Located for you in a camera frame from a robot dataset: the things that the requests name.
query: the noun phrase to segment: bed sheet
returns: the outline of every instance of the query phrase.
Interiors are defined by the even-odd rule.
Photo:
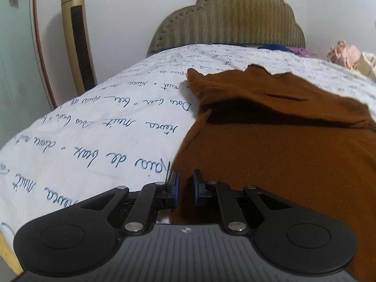
[[[355,98],[376,120],[376,82],[324,60],[230,45],[160,52],[36,120],[3,147],[0,228],[8,244],[38,216],[118,185],[136,191],[165,181],[198,109],[187,69],[208,74],[250,63]]]

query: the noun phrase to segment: blue cloth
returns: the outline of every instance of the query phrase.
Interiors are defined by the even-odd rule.
[[[284,51],[284,52],[290,52],[290,53],[293,53],[294,52],[288,48],[286,48],[284,45],[281,45],[281,44],[275,44],[275,43],[271,43],[271,44],[264,44],[262,46],[259,46],[258,49],[268,49],[268,50],[280,50],[280,51]]]

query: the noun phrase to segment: brown garment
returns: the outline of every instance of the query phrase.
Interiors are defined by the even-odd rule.
[[[172,165],[182,190],[172,221],[213,218],[193,204],[199,168],[207,181],[253,184],[347,223],[358,239],[349,270],[376,281],[376,126],[367,106],[256,65],[206,76],[189,69],[188,82],[200,112]]]

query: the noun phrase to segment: olive green headboard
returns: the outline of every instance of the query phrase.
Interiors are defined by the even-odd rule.
[[[163,20],[148,55],[194,43],[305,47],[303,31],[283,0],[197,0]]]

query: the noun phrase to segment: pink cloth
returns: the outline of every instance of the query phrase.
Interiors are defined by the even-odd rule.
[[[348,45],[345,41],[338,41],[337,46],[332,46],[327,58],[333,63],[337,63],[347,69],[356,68],[360,59],[360,51],[354,45]]]
[[[311,57],[311,53],[305,48],[290,47],[289,49],[293,51],[295,55],[298,55],[300,57]]]

